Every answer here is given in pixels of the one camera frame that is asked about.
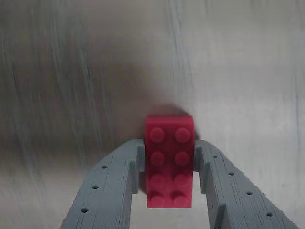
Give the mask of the light printed gripper finger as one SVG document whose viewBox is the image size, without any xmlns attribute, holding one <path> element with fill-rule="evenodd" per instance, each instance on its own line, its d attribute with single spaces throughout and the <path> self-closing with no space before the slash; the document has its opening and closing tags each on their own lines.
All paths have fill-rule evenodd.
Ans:
<svg viewBox="0 0 305 229">
<path fill-rule="evenodd" d="M 143 171 L 144 140 L 128 141 L 112 151 L 88 172 L 62 228 L 129 228 L 132 195 L 138 192 Z"/>
<path fill-rule="evenodd" d="M 212 229 L 295 229 L 293 223 L 216 146 L 197 140 L 194 170 Z"/>
</svg>

